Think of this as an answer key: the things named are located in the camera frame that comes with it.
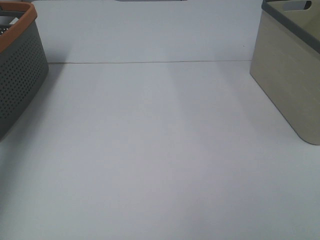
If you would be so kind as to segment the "beige bin grey rim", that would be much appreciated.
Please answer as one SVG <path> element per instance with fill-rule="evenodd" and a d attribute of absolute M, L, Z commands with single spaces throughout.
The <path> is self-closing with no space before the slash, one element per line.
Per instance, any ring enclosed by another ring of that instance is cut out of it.
<path fill-rule="evenodd" d="M 320 2 L 264 0 L 250 75 L 296 134 L 320 143 Z"/>

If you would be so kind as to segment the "grey perforated basket orange rim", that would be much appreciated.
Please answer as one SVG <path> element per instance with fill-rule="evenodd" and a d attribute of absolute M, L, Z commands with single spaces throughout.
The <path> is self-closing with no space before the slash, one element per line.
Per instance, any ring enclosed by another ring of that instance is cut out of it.
<path fill-rule="evenodd" d="M 43 82 L 49 64 L 30 2 L 2 1 L 2 17 L 13 24 L 0 26 L 0 137 L 3 139 L 29 106 Z"/>

